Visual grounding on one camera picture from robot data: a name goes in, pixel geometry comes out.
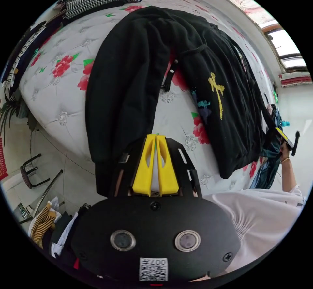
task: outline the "yellow bracket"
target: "yellow bracket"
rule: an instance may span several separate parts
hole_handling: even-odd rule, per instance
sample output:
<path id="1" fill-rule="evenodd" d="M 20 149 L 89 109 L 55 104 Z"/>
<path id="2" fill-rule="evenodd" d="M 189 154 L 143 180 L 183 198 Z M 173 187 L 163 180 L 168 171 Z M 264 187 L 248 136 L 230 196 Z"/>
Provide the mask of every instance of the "yellow bracket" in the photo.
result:
<path id="1" fill-rule="evenodd" d="M 156 140 L 160 195 L 176 194 L 179 186 L 165 136 L 157 135 Z"/>
<path id="2" fill-rule="evenodd" d="M 151 195 L 155 144 L 156 135 L 147 135 L 133 184 L 133 191 L 136 194 Z M 149 155 L 150 164 L 148 166 L 147 160 Z"/>
<path id="3" fill-rule="evenodd" d="M 151 196 L 155 147 L 157 149 L 160 195 L 176 194 L 179 186 L 165 136 L 155 134 L 147 135 L 133 184 L 133 192 L 135 194 Z"/>

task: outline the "yellow graffiti print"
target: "yellow graffiti print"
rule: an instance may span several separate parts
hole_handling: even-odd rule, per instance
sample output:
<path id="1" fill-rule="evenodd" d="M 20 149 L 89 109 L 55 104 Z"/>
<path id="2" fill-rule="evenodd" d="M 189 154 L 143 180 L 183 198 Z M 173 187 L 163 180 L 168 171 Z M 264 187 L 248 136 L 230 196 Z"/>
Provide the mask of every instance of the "yellow graffiti print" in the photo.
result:
<path id="1" fill-rule="evenodd" d="M 211 78 L 208 79 L 210 85 L 211 85 L 211 89 L 212 92 L 214 92 L 214 89 L 216 90 L 216 94 L 217 94 L 217 98 L 218 98 L 218 103 L 219 103 L 219 115 L 222 119 L 223 116 L 223 105 L 222 105 L 222 100 L 221 100 L 221 96 L 220 93 L 222 94 L 222 98 L 223 97 L 223 92 L 225 90 L 225 87 L 220 85 L 220 84 L 216 84 L 215 82 L 215 74 L 211 72 Z"/>

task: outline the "white t-shirt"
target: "white t-shirt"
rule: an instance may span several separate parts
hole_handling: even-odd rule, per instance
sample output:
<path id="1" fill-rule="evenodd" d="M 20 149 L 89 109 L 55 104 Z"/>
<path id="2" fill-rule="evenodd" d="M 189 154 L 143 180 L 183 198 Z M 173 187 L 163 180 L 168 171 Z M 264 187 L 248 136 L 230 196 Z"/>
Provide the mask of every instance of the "white t-shirt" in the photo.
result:
<path id="1" fill-rule="evenodd" d="M 291 192 L 247 189 L 203 196 L 232 219 L 241 247 L 226 269 L 239 269 L 272 249 L 289 232 L 306 199 L 298 186 Z"/>

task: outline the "chair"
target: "chair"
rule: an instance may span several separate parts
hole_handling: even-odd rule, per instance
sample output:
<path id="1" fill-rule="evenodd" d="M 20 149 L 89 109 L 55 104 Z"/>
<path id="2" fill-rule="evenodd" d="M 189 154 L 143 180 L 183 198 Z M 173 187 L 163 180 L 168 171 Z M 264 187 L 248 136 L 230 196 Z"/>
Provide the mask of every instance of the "chair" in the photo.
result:
<path id="1" fill-rule="evenodd" d="M 46 179 L 46 180 L 44 180 L 44 181 L 42 181 L 42 182 L 40 182 L 40 183 L 38 183 L 38 184 L 36 184 L 36 185 L 33 185 L 33 184 L 30 182 L 30 179 L 29 179 L 28 175 L 31 174 L 32 172 L 34 172 L 35 170 L 37 170 L 38 167 L 36 166 L 36 167 L 32 168 L 31 170 L 26 171 L 26 166 L 27 166 L 29 163 L 31 163 L 33 160 L 35 160 L 36 158 L 38 158 L 38 157 L 41 157 L 41 154 L 38 154 L 38 155 L 34 156 L 33 158 L 29 159 L 28 161 L 26 161 L 26 162 L 20 167 L 20 171 L 21 171 L 23 180 L 25 181 L 26 185 L 27 185 L 30 189 L 36 188 L 36 187 L 38 187 L 38 186 L 40 186 L 40 185 L 42 185 L 42 184 L 44 184 L 44 183 L 50 181 L 50 178 L 48 178 L 48 179 Z"/>

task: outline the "mattress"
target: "mattress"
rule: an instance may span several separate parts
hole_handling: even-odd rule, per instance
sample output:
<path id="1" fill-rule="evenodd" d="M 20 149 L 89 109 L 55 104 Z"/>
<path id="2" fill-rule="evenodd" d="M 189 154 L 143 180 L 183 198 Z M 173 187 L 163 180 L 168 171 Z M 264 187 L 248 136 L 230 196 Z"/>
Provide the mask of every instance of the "mattress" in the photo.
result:
<path id="1" fill-rule="evenodd" d="M 61 145 L 86 161 L 91 159 L 85 128 L 85 94 L 93 60 L 105 37 L 121 19 L 138 8 L 151 5 L 184 10 L 217 24 L 241 47 L 261 92 L 267 95 L 270 103 L 274 102 L 269 78 L 252 46 L 239 27 L 209 4 L 199 0 L 143 0 L 98 11 L 71 22 L 52 35 L 33 58 L 20 82 L 22 97 L 39 124 Z M 152 132 L 166 135 L 185 146 L 198 171 L 204 195 L 249 188 L 260 166 L 260 162 L 252 163 L 226 180 L 219 176 L 210 141 L 203 132 L 197 108 L 179 72 L 173 77 L 170 91 L 160 92 Z"/>

